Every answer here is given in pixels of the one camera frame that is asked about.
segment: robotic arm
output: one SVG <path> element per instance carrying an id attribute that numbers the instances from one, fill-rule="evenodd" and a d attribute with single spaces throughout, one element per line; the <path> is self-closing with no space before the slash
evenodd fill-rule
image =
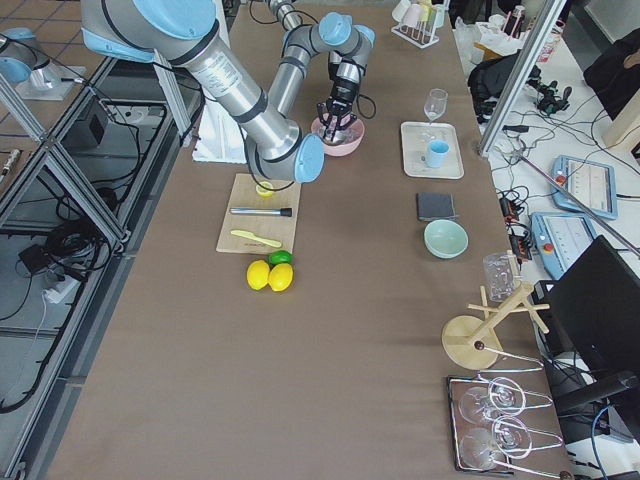
<path id="1" fill-rule="evenodd" d="M 42 53 L 31 30 L 16 27 L 0 34 L 0 74 L 11 83 L 27 79 L 37 90 L 49 90 L 60 84 L 58 67 Z"/>
<path id="2" fill-rule="evenodd" d="M 312 57 L 336 52 L 334 85 L 325 102 L 325 137 L 345 128 L 357 97 L 373 31 L 352 28 L 351 17 L 330 13 L 319 25 L 302 26 L 291 0 L 269 0 L 288 30 L 285 53 L 269 95 L 251 78 L 218 35 L 211 0 L 81 0 L 88 48 L 103 55 L 150 63 L 154 50 L 184 67 L 247 132 L 250 167 L 266 178 L 310 182 L 324 163 L 322 140 L 303 135 L 286 118 Z"/>

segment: yellow lemon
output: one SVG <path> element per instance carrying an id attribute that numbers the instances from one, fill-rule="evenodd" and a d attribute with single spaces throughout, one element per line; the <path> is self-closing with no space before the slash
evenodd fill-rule
<path id="1" fill-rule="evenodd" d="M 256 185 L 256 193 L 262 198 L 268 198 L 273 195 L 273 184 L 271 182 L 260 182 Z"/>
<path id="2" fill-rule="evenodd" d="M 269 264 L 264 260 L 251 262 L 247 268 L 247 283 L 254 290 L 264 288 L 269 282 Z"/>
<path id="3" fill-rule="evenodd" d="M 274 292 L 282 292 L 293 282 L 293 267 L 289 263 L 279 263 L 269 273 L 269 286 Z"/>

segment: pink bowl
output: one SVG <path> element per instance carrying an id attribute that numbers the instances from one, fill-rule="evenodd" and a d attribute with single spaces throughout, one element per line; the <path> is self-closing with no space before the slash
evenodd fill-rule
<path id="1" fill-rule="evenodd" d="M 313 123 L 311 123 L 311 133 L 315 133 L 322 138 L 323 132 L 324 125 L 320 123 L 319 119 L 314 119 Z M 347 138 L 340 144 L 328 145 L 323 142 L 324 153 L 331 155 L 332 157 L 344 157 L 345 155 L 349 155 L 358 148 L 358 145 L 360 145 L 360 142 L 362 141 L 362 137 L 364 137 L 364 123 L 362 120 L 358 119 L 353 122 L 345 132 L 347 134 Z"/>

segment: blue joint cap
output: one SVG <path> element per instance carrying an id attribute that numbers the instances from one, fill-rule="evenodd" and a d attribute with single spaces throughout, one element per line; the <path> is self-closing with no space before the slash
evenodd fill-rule
<path id="1" fill-rule="evenodd" d="M 330 12 L 320 20 L 318 26 L 320 38 L 332 47 L 342 45 L 351 35 L 351 17 L 349 15 L 340 15 L 336 12 Z"/>
<path id="2" fill-rule="evenodd" d="M 84 44 L 87 48 L 100 55 L 138 63 L 153 62 L 153 52 L 138 50 L 129 45 L 114 42 L 108 38 L 96 35 L 84 27 L 82 28 L 82 36 L 84 37 Z"/>
<path id="3" fill-rule="evenodd" d="M 36 38 L 31 30 L 27 27 L 8 28 L 2 34 L 11 40 L 25 40 L 28 38 Z"/>
<path id="4" fill-rule="evenodd" d="M 133 0 L 142 16 L 162 33 L 180 40 L 204 37 L 216 21 L 211 0 Z"/>
<path id="5" fill-rule="evenodd" d="M 324 166 L 322 139 L 315 133 L 307 134 L 300 144 L 294 164 L 294 178 L 298 183 L 313 182 Z"/>
<path id="6" fill-rule="evenodd" d="M 0 74 L 9 83 L 24 82 L 31 75 L 31 69 L 26 63 L 15 58 L 0 58 Z"/>
<path id="7" fill-rule="evenodd" d="M 358 30 L 361 34 L 369 39 L 371 45 L 373 45 L 376 41 L 376 32 L 367 27 L 366 25 L 356 25 L 356 30 Z"/>

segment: brown table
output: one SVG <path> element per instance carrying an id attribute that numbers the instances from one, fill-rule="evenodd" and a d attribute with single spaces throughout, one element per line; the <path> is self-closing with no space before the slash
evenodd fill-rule
<path id="1" fill-rule="evenodd" d="M 262 6 L 256 13 L 264 13 Z M 322 10 L 304 6 L 314 15 Z M 237 166 L 183 151 L 127 280 L 51 479 L 450 479 L 448 374 L 469 374 L 440 344 L 444 323 L 479 300 L 482 257 L 507 248 L 453 35 L 420 51 L 390 32 L 390 12 L 346 8 L 377 33 L 363 92 L 378 104 L 349 157 L 304 185 L 295 282 L 251 291 L 256 257 L 215 252 Z M 275 72 L 282 30 L 241 8 L 232 46 L 259 83 Z M 424 120 L 430 88 L 449 92 L 464 157 L 458 181 L 402 170 L 400 124 Z M 293 117 L 308 129 L 330 83 L 316 59 Z M 452 192 L 469 249 L 431 256 L 418 191 Z M 498 329 L 535 352 L 525 317 Z M 544 375 L 528 387 L 546 389 Z M 558 431 L 552 409 L 535 426 Z M 522 465 L 566 469 L 561 449 Z"/>

